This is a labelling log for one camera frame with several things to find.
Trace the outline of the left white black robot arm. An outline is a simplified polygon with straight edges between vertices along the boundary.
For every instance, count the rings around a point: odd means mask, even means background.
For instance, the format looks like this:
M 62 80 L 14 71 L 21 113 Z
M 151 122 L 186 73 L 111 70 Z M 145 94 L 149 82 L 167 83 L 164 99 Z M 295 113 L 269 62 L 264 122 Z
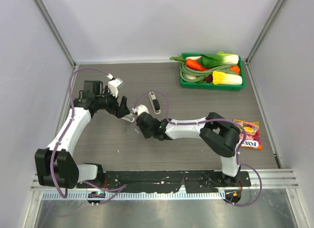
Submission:
M 45 148 L 35 153 L 38 182 L 42 186 L 72 189 L 78 183 L 87 181 L 93 188 L 105 183 L 105 174 L 100 164 L 77 165 L 73 159 L 75 146 L 86 125 L 99 110 L 105 110 L 119 119 L 133 122 L 127 107 L 127 97 L 118 99 L 122 80 L 110 80 L 103 91 L 101 81 L 85 81 L 83 94 L 74 100 L 61 130 Z

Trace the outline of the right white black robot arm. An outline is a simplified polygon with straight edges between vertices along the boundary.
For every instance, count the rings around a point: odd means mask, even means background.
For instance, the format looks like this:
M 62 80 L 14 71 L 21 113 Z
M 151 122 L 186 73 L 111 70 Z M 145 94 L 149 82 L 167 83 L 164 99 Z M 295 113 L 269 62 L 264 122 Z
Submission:
M 215 112 L 198 120 L 158 120 L 149 113 L 142 113 L 136 119 L 136 125 L 145 138 L 159 141 L 183 138 L 201 139 L 221 158 L 222 182 L 233 186 L 239 181 L 240 164 L 237 149 L 240 141 L 240 129 Z

